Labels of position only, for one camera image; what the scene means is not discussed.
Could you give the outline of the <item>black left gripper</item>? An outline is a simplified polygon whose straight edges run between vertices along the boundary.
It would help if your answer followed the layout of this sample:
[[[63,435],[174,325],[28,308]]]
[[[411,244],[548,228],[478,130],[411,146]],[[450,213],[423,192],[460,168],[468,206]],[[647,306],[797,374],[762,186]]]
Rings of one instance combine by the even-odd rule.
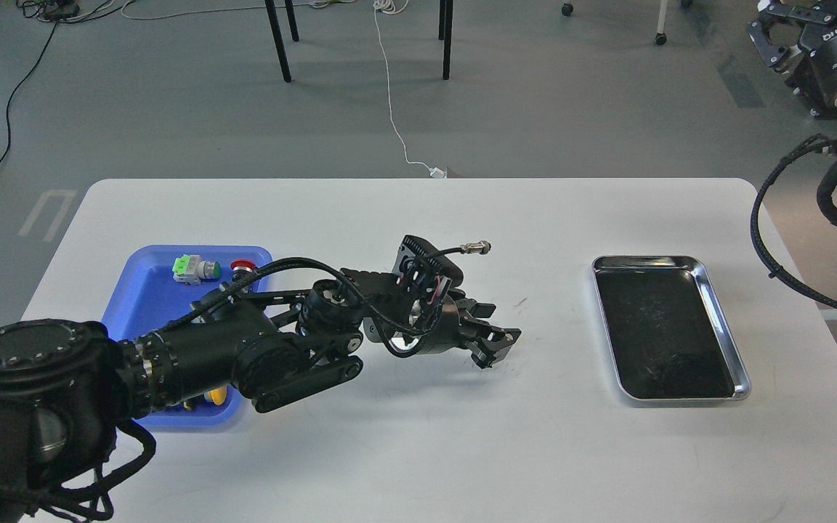
[[[520,340],[519,328],[499,328],[480,319],[489,319],[497,310],[492,302],[471,299],[464,291],[451,291],[433,312],[421,317],[416,330],[425,332],[422,336],[409,336],[402,332],[389,335],[389,353],[395,357],[439,354],[449,349],[462,347],[475,355],[492,354],[497,358],[494,364],[504,360],[512,345]],[[462,324],[461,312],[473,318]]]

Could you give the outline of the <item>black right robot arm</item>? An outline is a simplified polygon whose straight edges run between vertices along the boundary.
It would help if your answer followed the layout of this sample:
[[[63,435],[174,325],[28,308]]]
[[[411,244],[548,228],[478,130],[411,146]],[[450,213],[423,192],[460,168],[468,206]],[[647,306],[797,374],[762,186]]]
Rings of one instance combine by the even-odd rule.
[[[747,32],[764,64],[786,76],[786,85],[803,99],[814,117],[837,119],[837,1],[761,1],[758,10],[758,17],[748,24]],[[828,153],[835,158],[818,183],[816,202],[823,217],[837,227],[837,205],[833,199],[837,189],[837,138],[816,134],[783,156],[760,187],[751,211],[751,241],[770,277],[837,310],[837,300],[804,284],[780,265],[760,232],[760,210],[768,189],[788,166],[807,153]]]

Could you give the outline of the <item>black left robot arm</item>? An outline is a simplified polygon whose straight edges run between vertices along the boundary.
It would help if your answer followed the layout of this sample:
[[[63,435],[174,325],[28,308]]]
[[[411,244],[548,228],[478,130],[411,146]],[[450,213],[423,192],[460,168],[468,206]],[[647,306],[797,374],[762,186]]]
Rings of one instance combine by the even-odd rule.
[[[489,251],[406,235],[391,272],[276,259],[129,340],[95,321],[0,327],[0,522],[106,521],[110,490],[156,452],[139,419],[225,385],[269,413],[358,377],[364,340],[399,358],[465,349],[490,368],[522,332],[490,324],[496,306],[466,296],[451,259]]]

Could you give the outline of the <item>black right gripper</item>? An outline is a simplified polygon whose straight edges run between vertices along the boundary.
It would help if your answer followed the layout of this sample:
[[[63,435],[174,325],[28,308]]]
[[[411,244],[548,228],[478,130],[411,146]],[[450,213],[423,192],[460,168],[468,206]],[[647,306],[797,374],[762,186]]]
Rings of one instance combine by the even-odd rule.
[[[812,50],[803,43],[810,24],[837,30],[837,1],[761,1],[747,25],[748,38],[772,72],[794,95],[805,95],[811,82]],[[822,101],[837,109],[837,36],[811,58]]]

